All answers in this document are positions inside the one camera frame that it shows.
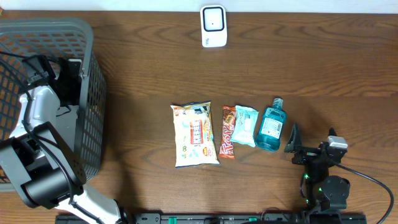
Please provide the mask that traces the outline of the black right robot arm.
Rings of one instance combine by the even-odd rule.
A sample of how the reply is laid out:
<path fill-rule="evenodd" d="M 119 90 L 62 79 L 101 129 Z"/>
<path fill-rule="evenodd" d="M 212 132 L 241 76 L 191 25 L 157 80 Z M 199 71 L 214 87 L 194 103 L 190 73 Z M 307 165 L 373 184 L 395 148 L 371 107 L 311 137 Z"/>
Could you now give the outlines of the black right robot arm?
<path fill-rule="evenodd" d="M 350 182 L 330 175 L 329 168 L 341 162 L 348 152 L 348 144 L 333 128 L 329 129 L 327 140 L 318 147 L 307 147 L 302 143 L 298 125 L 294 124 L 284 151 L 294 155 L 293 164 L 304 166 L 300 194 L 306 199 L 309 209 L 324 212 L 347 207 Z"/>

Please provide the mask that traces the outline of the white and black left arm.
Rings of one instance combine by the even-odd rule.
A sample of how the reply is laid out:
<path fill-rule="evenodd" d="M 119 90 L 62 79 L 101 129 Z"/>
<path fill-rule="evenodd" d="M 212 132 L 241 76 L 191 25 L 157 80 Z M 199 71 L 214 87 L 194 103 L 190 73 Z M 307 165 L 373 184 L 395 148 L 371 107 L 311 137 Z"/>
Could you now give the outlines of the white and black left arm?
<path fill-rule="evenodd" d="M 27 78 L 17 126 L 1 143 L 1 167 L 22 201 L 31 208 L 55 208 L 87 223 L 134 223 L 114 199 L 87 184 L 83 163 L 56 129 L 59 109 L 80 102 L 79 59 L 23 56 Z"/>

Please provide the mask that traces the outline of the teal wet wipes pack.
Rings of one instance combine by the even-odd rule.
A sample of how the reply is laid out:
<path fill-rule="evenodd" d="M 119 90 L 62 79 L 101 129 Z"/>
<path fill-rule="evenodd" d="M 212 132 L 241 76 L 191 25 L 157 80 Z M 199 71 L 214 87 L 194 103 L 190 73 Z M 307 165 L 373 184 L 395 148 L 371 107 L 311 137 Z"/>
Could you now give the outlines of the teal wet wipes pack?
<path fill-rule="evenodd" d="M 231 137 L 232 142 L 255 147 L 254 130 L 259 112 L 254 108 L 236 105 L 236 124 Z"/>

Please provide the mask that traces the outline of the blue mouthwash bottle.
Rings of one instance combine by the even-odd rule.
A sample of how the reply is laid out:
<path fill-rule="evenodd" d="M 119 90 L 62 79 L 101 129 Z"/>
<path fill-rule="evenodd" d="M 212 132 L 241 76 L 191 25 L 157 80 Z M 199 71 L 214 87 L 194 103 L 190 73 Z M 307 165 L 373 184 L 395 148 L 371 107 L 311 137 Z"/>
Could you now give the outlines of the blue mouthwash bottle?
<path fill-rule="evenodd" d="M 274 98 L 272 105 L 265 109 L 261 127 L 256 136 L 256 146 L 267 151 L 279 150 L 280 138 L 287 115 L 282 109 L 282 98 Z"/>

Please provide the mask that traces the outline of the brown chocolate bar wrapper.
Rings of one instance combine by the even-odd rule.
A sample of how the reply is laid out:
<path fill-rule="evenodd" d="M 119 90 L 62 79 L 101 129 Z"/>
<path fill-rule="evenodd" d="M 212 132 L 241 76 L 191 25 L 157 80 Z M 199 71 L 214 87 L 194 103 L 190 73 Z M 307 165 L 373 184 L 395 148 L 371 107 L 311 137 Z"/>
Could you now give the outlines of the brown chocolate bar wrapper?
<path fill-rule="evenodd" d="M 223 122 L 221 128 L 221 146 L 219 156 L 226 159 L 235 159 L 234 144 L 231 140 L 236 124 L 236 109 L 224 105 Z"/>

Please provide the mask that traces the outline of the white snack bag red label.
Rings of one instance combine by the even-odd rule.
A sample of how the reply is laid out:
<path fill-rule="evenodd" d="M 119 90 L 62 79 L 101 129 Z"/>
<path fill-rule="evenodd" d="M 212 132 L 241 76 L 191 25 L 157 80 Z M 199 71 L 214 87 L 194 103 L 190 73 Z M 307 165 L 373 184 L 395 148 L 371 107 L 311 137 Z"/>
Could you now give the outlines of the white snack bag red label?
<path fill-rule="evenodd" d="M 175 129 L 176 168 L 218 165 L 211 122 L 211 103 L 172 105 Z"/>

